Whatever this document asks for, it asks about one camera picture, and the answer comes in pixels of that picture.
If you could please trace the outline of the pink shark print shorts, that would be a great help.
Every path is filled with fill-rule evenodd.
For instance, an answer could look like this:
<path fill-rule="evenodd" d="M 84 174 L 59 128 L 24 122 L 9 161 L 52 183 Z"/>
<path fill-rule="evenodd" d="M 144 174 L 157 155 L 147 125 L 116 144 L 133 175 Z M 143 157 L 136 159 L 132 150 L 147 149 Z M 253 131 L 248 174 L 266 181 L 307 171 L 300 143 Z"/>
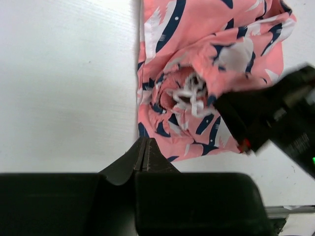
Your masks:
<path fill-rule="evenodd" d="M 282 0 L 143 0 L 138 129 L 168 161 L 237 144 L 213 103 L 225 92 L 272 85 L 296 24 Z"/>

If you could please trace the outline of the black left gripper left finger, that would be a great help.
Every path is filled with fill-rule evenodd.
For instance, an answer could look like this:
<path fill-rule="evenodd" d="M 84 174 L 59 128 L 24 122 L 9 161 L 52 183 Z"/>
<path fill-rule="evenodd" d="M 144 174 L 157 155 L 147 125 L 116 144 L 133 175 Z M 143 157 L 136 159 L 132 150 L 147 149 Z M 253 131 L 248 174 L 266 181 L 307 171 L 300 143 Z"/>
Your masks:
<path fill-rule="evenodd" d="M 106 181 L 115 186 L 124 185 L 131 178 L 133 172 L 142 169 L 147 138 L 140 137 L 131 148 L 99 174 Z"/>

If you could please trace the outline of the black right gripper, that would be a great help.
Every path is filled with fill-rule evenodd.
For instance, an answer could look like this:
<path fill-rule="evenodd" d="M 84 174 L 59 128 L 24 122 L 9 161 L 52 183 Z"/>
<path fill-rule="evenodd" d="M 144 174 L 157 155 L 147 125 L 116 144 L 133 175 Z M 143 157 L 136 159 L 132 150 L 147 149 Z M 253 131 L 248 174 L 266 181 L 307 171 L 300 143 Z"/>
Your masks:
<path fill-rule="evenodd" d="M 225 93 L 214 107 L 241 153 L 256 152 L 271 141 L 308 175 L 315 176 L 313 66 L 306 64 L 291 70 L 268 88 Z"/>

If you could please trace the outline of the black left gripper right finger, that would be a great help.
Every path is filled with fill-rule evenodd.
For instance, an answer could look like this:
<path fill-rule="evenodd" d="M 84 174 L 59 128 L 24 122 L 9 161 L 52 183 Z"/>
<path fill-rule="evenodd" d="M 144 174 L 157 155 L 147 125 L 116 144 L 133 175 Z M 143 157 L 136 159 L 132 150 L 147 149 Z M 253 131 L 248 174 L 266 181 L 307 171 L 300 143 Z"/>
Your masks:
<path fill-rule="evenodd" d="M 160 152 L 154 138 L 148 138 L 145 147 L 145 171 L 148 173 L 179 173 Z"/>

